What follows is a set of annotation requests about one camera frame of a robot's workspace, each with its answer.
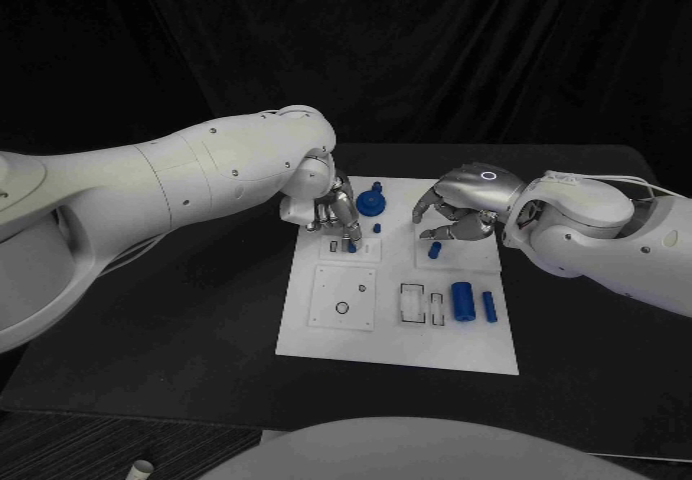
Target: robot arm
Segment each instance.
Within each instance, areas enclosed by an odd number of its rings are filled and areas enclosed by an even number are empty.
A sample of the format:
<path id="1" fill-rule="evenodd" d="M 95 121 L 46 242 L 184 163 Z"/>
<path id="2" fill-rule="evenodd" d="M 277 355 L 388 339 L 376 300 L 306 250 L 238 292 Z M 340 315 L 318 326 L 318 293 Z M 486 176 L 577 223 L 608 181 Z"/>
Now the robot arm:
<path id="1" fill-rule="evenodd" d="M 226 216 L 281 191 L 281 217 L 329 226 L 359 246 L 333 128 L 295 105 L 225 117 L 150 142 L 72 155 L 0 152 L 0 352 L 68 313 L 133 246 Z"/>
<path id="2" fill-rule="evenodd" d="M 504 246 L 520 249 L 546 272 L 585 275 L 627 297 L 692 316 L 692 200 L 663 190 L 670 195 L 633 201 L 600 180 L 649 186 L 633 177 L 552 171 L 526 186 L 497 167 L 464 165 L 412 212 L 418 223 L 434 205 L 455 223 L 421 238 L 477 240 L 499 220 Z"/>

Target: dark table surface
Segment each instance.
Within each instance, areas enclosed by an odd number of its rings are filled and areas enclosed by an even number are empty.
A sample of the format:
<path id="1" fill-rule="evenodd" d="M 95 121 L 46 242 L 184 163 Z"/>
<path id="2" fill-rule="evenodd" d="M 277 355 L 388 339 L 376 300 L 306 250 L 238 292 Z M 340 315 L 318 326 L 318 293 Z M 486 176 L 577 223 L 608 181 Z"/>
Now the dark table surface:
<path id="1" fill-rule="evenodd" d="M 343 144 L 334 158 L 363 176 L 437 178 L 481 161 L 526 181 L 546 169 L 653 180 L 623 146 Z M 182 228 L 95 282 L 33 341 L 3 409 L 277 430 L 427 416 L 692 459 L 692 321 L 551 276 L 517 250 L 500 248 L 519 376 L 277 356 L 298 228 L 278 200 Z"/>

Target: blue object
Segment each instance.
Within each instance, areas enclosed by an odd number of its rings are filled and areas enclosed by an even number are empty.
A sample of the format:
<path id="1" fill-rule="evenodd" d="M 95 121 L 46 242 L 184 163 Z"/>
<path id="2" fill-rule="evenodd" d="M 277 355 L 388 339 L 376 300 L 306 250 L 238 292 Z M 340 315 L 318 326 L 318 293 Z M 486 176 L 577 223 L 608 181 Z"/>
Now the blue object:
<path id="1" fill-rule="evenodd" d="M 451 284 L 451 302 L 454 305 L 454 319 L 460 322 L 476 320 L 473 290 L 468 282 L 457 282 Z"/>
<path id="2" fill-rule="evenodd" d="M 493 294 L 483 292 L 483 305 L 486 306 L 486 318 L 490 323 L 497 321 L 497 314 L 494 313 Z"/>
<path id="3" fill-rule="evenodd" d="M 385 196 L 382 195 L 382 184 L 375 182 L 372 190 L 368 190 L 357 196 L 356 208 L 366 217 L 376 217 L 386 207 Z"/>
<path id="4" fill-rule="evenodd" d="M 428 257 L 432 260 L 437 260 L 437 256 L 440 255 L 440 250 L 442 249 L 442 244 L 440 242 L 432 242 L 432 246 L 430 247 Z"/>

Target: floor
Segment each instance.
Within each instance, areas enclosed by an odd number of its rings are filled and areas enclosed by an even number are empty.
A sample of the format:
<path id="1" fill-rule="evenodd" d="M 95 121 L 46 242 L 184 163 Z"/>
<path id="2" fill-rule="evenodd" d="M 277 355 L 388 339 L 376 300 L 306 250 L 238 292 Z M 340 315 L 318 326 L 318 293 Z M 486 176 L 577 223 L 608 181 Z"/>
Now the floor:
<path id="1" fill-rule="evenodd" d="M 192 480 L 259 443 L 259 430 L 190 423 L 0 412 L 1 480 L 122 480 L 135 460 L 151 480 Z M 608 461 L 654 480 L 692 478 L 692 465 Z"/>

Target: white board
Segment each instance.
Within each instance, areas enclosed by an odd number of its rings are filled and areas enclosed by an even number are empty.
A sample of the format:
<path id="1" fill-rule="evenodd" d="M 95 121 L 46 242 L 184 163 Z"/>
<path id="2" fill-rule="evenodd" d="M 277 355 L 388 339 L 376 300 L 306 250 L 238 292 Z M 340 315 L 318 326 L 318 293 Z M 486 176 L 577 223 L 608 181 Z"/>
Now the white board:
<path id="1" fill-rule="evenodd" d="M 483 255 L 476 252 L 473 256 L 476 259 L 474 270 L 455 267 L 418 268 L 415 252 L 419 242 L 425 243 L 425 246 L 421 247 L 425 255 L 431 242 L 417 239 L 417 226 L 411 222 L 411 210 L 435 180 L 350 177 L 350 181 L 356 196 L 370 189 L 375 181 L 382 183 L 386 209 L 376 217 L 360 217 L 363 237 L 379 239 L 379 255 L 372 257 L 372 261 L 363 261 L 363 258 L 357 258 L 357 261 L 356 259 L 350 260 L 347 256 L 327 260 L 323 253 L 323 242 L 329 245 L 331 240 L 339 240 L 337 236 L 329 235 L 329 233 L 337 232 L 308 233 L 304 228 L 300 229 L 277 355 L 517 375 L 499 260 L 494 263 L 497 258 L 494 237 L 483 241 L 486 243 L 481 247 L 477 245 L 468 247 L 464 245 L 467 242 L 460 242 L 458 245 L 442 243 L 442 252 L 447 252 L 448 248 L 448 252 L 458 251 L 461 256 L 467 256 L 470 248 L 483 248 Z M 432 223 L 432 227 L 450 223 L 434 209 L 430 209 L 425 214 L 422 225 L 427 226 L 428 222 Z M 382 225 L 379 234 L 372 230 L 375 223 Z M 487 271 L 479 270 L 484 268 L 479 259 L 484 259 Z M 376 272 L 372 330 L 343 328 L 343 326 L 342 328 L 329 326 L 317 328 L 308 325 L 318 265 L 372 269 Z M 454 265 L 463 267 L 470 263 L 468 261 L 464 263 L 461 259 L 460 263 Z M 464 281 L 473 285 L 476 320 L 471 322 L 457 322 L 451 309 L 451 284 Z M 430 293 L 442 294 L 444 326 L 434 326 L 430 321 L 424 325 L 402 324 L 399 309 L 402 283 L 422 284 L 428 299 Z M 486 320 L 481 301 L 484 291 L 493 293 L 496 323 L 489 323 Z M 336 300 L 336 296 L 324 297 L 330 308 Z"/>

